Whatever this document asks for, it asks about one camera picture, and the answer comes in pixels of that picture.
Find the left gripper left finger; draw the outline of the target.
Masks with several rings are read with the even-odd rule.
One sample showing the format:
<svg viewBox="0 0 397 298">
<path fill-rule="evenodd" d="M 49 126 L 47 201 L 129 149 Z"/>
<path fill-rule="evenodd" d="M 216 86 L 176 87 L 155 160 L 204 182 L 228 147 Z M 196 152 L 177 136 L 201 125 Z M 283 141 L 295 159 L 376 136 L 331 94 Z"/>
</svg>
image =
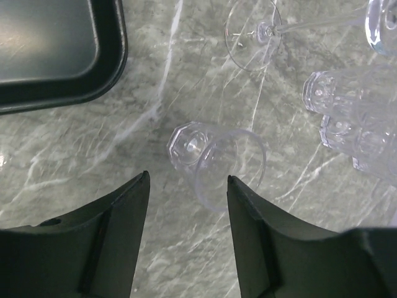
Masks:
<svg viewBox="0 0 397 298">
<path fill-rule="evenodd" d="M 150 176 L 37 226 L 1 230 L 2 297 L 129 297 Z"/>
</svg>

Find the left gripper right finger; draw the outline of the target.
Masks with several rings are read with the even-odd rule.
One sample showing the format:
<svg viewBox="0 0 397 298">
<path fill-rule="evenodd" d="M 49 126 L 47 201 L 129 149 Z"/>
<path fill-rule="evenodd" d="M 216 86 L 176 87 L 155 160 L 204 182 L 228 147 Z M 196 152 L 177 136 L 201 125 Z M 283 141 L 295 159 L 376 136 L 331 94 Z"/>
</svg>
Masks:
<svg viewBox="0 0 397 298">
<path fill-rule="evenodd" d="M 395 297 L 396 229 L 337 233 L 305 222 L 228 178 L 242 297 Z"/>
</svg>

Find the clear ribbed tumbler glass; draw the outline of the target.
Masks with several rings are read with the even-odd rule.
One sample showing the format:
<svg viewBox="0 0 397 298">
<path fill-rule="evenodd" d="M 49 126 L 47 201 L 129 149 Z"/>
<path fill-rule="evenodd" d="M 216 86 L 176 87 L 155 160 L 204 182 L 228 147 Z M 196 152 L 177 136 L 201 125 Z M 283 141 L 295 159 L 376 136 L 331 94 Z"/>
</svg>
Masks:
<svg viewBox="0 0 397 298">
<path fill-rule="evenodd" d="M 355 151 L 352 156 L 352 164 L 359 171 L 396 184 L 396 149 L 385 150 L 379 155 Z"/>
</svg>

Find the small clear shot glass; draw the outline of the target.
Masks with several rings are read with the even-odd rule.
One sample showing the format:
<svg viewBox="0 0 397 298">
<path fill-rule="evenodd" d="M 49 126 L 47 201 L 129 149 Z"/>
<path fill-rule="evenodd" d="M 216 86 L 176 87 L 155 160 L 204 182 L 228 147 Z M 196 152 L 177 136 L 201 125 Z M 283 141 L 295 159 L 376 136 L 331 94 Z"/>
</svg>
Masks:
<svg viewBox="0 0 397 298">
<path fill-rule="evenodd" d="M 227 211 L 228 176 L 255 191 L 264 179 L 266 147 L 248 130 L 189 122 L 174 129 L 167 152 L 197 199 L 214 212 Z"/>
</svg>

